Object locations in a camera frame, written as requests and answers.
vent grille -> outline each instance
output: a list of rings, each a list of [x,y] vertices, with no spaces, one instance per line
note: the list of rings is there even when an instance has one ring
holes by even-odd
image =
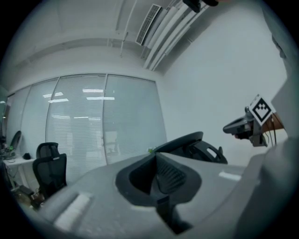
[[[139,29],[137,38],[136,38],[136,43],[138,43],[139,45],[142,45],[145,36],[151,26],[151,24],[153,23],[155,17],[157,16],[157,14],[159,13],[159,10],[161,9],[161,6],[158,6],[156,4],[153,4],[146,16],[146,18],[144,19],[141,28]]]

desk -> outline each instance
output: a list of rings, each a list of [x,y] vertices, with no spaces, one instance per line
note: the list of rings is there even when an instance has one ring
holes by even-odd
[[[18,167],[18,172],[20,173],[22,184],[25,187],[29,188],[28,182],[27,182],[26,177],[25,177],[24,167],[23,166],[27,163],[32,163],[34,160],[35,159],[26,160],[26,159],[23,159],[22,157],[18,156],[15,159],[3,160],[3,162],[4,162],[4,164],[7,168]],[[13,188],[15,188],[13,178],[11,178],[9,175],[8,175],[8,177],[9,177],[9,180],[10,180]]]

chair backrest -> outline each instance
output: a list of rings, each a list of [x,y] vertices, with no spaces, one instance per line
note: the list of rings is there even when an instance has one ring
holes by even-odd
[[[40,144],[36,149],[36,158],[45,158],[45,157],[57,157],[58,152],[58,143],[46,142]]]
[[[14,149],[16,149],[19,145],[21,136],[22,136],[22,132],[19,130],[18,132],[15,133],[13,139],[11,140],[10,146],[12,146]]]
[[[36,159],[32,167],[45,199],[66,186],[66,154]]]

ceiling light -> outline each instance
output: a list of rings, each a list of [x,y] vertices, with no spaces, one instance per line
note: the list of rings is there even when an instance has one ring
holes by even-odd
[[[100,99],[109,99],[114,100],[114,97],[86,97],[88,100],[100,100]]]
[[[69,101],[68,99],[53,99],[53,100],[49,100],[49,103],[55,103],[55,102],[64,102],[64,101]]]

office chair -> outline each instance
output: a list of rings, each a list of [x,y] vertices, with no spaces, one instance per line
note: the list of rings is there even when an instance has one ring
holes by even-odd
[[[52,150],[54,150],[54,154],[59,154],[58,152],[58,143],[46,142],[40,144],[36,149],[36,158],[44,158],[53,156]]]
[[[66,154],[59,154],[57,143],[43,143],[37,147],[32,164],[33,172],[45,199],[66,186]]]
[[[202,140],[203,132],[195,132],[167,142],[153,150],[154,153],[164,152],[173,155],[214,163],[227,164],[222,147],[216,149]]]

